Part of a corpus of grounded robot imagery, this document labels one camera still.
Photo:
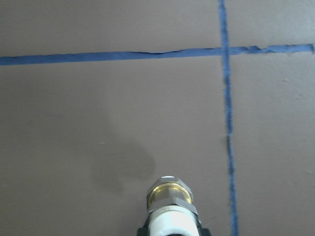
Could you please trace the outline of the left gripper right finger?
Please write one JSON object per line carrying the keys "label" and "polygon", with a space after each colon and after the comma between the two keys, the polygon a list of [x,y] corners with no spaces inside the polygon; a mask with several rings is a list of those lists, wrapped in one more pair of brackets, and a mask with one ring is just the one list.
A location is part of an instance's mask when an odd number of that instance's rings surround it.
{"label": "left gripper right finger", "polygon": [[195,215],[195,222],[196,222],[196,227],[197,227],[199,236],[211,236],[210,230],[208,228],[202,227],[198,214]]}

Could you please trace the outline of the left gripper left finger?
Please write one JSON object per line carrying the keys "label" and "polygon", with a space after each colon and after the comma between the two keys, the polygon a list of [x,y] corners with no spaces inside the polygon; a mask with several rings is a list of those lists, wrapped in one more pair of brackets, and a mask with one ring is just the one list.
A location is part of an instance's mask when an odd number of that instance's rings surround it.
{"label": "left gripper left finger", "polygon": [[144,225],[141,228],[137,229],[137,236],[149,236],[150,230],[149,230],[149,224],[150,224],[150,217],[148,216]]}

